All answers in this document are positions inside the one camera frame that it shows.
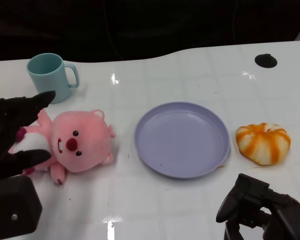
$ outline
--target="table surface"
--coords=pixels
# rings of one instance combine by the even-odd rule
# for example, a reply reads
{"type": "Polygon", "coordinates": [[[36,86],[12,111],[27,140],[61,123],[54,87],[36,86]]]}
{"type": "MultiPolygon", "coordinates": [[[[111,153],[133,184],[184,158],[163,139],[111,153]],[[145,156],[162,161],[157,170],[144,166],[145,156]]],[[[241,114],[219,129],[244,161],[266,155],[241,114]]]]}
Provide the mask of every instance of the table surface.
{"type": "MultiPolygon", "coordinates": [[[[0,98],[36,94],[27,61],[0,62],[0,98]]],[[[54,119],[65,111],[103,110],[117,133],[115,162],[70,173],[64,185],[55,185],[47,172],[35,172],[31,178],[43,212],[37,230],[16,239],[222,240],[225,224],[216,223],[216,215],[239,173],[300,202],[300,41],[73,63],[80,87],[46,111],[54,119]],[[255,57],[266,53],[277,59],[275,68],[255,64],[255,57]],[[231,138],[225,167],[197,179],[173,179],[139,159],[133,141],[138,120],[151,108],[174,101],[205,106],[225,122],[231,138]],[[236,129],[262,122],[282,125],[291,136],[290,151],[280,165],[261,167],[239,153],[236,129]]],[[[69,81],[74,82],[70,71],[69,81]]],[[[246,239],[262,239],[260,228],[241,230],[246,239]]]]}

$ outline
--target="orange and white bun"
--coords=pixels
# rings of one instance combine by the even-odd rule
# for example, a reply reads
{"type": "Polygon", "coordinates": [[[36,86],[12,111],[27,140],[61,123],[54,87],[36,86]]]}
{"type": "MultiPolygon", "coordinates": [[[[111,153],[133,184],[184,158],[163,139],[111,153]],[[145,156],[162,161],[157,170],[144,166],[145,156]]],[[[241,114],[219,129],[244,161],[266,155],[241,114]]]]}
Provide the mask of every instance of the orange and white bun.
{"type": "Polygon", "coordinates": [[[286,130],[268,123],[239,127],[235,132],[235,140],[240,152],[260,165],[281,163],[291,143],[286,130]]]}

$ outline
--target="plush toy foot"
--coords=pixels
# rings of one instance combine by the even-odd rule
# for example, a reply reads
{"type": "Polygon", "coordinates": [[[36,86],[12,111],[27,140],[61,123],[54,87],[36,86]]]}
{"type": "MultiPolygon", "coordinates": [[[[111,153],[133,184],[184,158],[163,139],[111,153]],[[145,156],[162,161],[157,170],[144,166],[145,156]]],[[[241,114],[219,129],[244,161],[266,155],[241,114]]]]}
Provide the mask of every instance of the plush toy foot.
{"type": "Polygon", "coordinates": [[[27,133],[27,130],[22,126],[19,128],[18,132],[15,135],[15,142],[16,143],[20,143],[22,141],[22,139],[25,138],[25,134],[27,133]]]}
{"type": "Polygon", "coordinates": [[[105,160],[102,161],[103,164],[109,164],[114,160],[114,155],[110,152],[105,160]]]}
{"type": "Polygon", "coordinates": [[[56,162],[50,166],[50,175],[54,183],[63,185],[66,179],[65,167],[56,162]]]}
{"type": "Polygon", "coordinates": [[[114,132],[114,127],[112,125],[109,125],[109,132],[110,132],[111,138],[114,139],[117,136],[114,132]]]}
{"type": "Polygon", "coordinates": [[[30,167],[30,168],[27,168],[23,171],[23,174],[24,175],[30,175],[32,174],[33,172],[35,171],[35,168],[34,167],[30,167]]]}

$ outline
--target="plush toy arm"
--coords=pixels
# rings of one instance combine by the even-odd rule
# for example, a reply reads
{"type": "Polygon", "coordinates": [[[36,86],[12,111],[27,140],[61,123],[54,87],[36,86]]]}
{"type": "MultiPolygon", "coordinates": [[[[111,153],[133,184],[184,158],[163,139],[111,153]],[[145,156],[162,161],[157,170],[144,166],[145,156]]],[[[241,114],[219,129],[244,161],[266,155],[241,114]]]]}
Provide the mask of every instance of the plush toy arm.
{"type": "Polygon", "coordinates": [[[40,126],[27,126],[26,128],[26,132],[27,133],[41,133],[42,132],[42,128],[40,126]]]}
{"type": "Polygon", "coordinates": [[[109,132],[110,132],[110,135],[111,135],[111,138],[115,138],[116,137],[116,133],[114,132],[114,127],[112,125],[109,125],[109,132]]]}
{"type": "Polygon", "coordinates": [[[62,185],[66,179],[66,169],[59,162],[56,162],[50,166],[50,175],[56,184],[62,185]]]}
{"type": "Polygon", "coordinates": [[[53,123],[52,123],[50,117],[48,116],[47,112],[44,109],[42,109],[39,112],[37,123],[39,124],[39,126],[44,127],[44,128],[52,128],[52,126],[53,126],[53,123]]]}

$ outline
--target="pink stuffed animal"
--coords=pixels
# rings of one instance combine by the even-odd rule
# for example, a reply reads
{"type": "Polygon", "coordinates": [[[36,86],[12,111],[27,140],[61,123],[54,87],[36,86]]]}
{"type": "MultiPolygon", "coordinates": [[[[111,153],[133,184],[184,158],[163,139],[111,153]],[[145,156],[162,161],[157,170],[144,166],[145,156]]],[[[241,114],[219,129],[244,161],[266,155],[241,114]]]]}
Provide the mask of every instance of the pink stuffed animal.
{"type": "Polygon", "coordinates": [[[97,164],[108,164],[114,159],[111,153],[111,138],[115,138],[113,127],[107,126],[105,114],[101,110],[66,111],[52,122],[43,109],[38,114],[39,126],[20,129],[13,146],[13,152],[30,149],[45,149],[51,158],[34,168],[50,169],[52,180],[63,184],[66,169],[77,173],[88,170],[97,164]]]}

